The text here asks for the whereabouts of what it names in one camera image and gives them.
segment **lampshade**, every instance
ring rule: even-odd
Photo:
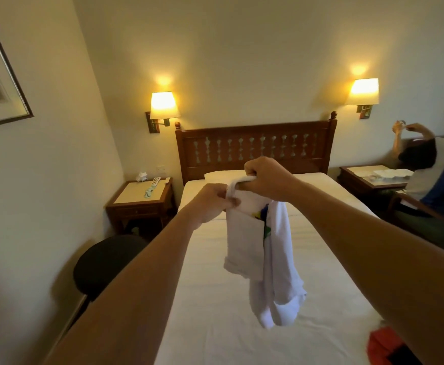
[[[379,79],[356,79],[346,105],[375,105],[379,103]]]
[[[153,92],[151,98],[151,119],[169,119],[181,116],[173,92]]]

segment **baseboard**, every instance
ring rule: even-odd
[[[65,324],[65,326],[61,330],[60,334],[58,334],[58,337],[56,338],[55,342],[51,346],[51,350],[49,350],[48,355],[46,355],[44,361],[46,361],[48,359],[48,357],[51,356],[53,350],[56,348],[58,343],[60,343],[60,340],[65,336],[65,334],[67,334],[68,330],[70,329],[71,325],[73,324],[73,320],[75,320],[75,318],[78,315],[80,308],[83,306],[85,300],[86,300],[86,295],[83,295],[82,298],[78,301],[78,304],[76,305],[75,310],[73,311],[73,313],[69,317],[67,323]]]

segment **white towel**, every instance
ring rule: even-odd
[[[249,302],[264,328],[291,325],[305,300],[303,281],[294,267],[291,229],[284,202],[248,191],[236,190],[239,182],[254,180],[248,176],[227,188],[227,197],[237,197],[241,204],[227,211],[227,271],[249,278]],[[266,226],[256,219],[266,205]]]

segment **wall lamp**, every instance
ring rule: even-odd
[[[180,117],[173,92],[153,92],[151,97],[151,111],[146,111],[149,133],[159,133],[159,125],[169,126],[170,118]]]
[[[379,79],[356,79],[348,94],[346,105],[357,105],[359,119],[369,119],[372,105],[379,103]]]

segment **round stool seat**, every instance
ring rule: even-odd
[[[78,260],[73,279],[78,290],[95,300],[109,283],[147,246],[136,235],[116,235],[90,247]]]

